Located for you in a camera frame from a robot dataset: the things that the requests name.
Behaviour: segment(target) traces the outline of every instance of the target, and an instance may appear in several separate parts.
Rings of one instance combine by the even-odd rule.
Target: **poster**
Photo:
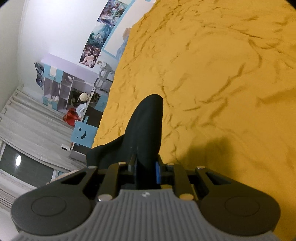
[[[79,61],[81,64],[94,67],[104,43],[127,6],[118,0],[108,0],[84,47]]]
[[[44,89],[44,67],[41,64],[35,62],[35,68],[37,71],[36,83],[43,90]]]

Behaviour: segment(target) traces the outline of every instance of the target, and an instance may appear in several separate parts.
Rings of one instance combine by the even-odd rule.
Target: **black cloth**
[[[2,5],[4,5],[4,3],[6,3],[7,0],[0,0],[0,7],[2,7]]]
[[[136,188],[156,189],[155,162],[161,144],[162,118],[162,97],[157,94],[147,96],[133,112],[122,136],[87,153],[87,166],[107,169],[120,161],[128,163],[136,154]]]

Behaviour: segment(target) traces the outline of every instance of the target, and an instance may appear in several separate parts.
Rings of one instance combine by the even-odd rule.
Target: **wall decoration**
[[[127,45],[131,27],[150,11],[154,3],[155,0],[132,0],[116,26],[112,28],[101,51],[119,61]]]
[[[79,61],[81,64],[94,67],[104,43],[127,6],[118,0],[108,0],[84,47]]]
[[[44,88],[44,67],[41,64],[35,62],[35,68],[37,71],[36,83],[43,90],[43,88]]]

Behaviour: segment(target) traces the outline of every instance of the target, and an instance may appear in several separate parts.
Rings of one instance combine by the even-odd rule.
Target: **window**
[[[62,174],[64,174],[64,172],[59,171],[58,174],[57,174],[57,176],[60,176]]]
[[[53,168],[27,157],[21,152],[4,143],[0,160],[0,169],[34,187],[41,187],[50,182]]]

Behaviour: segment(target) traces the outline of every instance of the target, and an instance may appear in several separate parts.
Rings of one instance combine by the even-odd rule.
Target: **gray ribbed gripper pad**
[[[56,236],[21,232],[13,241],[279,241],[268,232],[255,237],[224,233],[202,216],[194,201],[182,201],[172,189],[121,190],[100,202],[76,229]]]

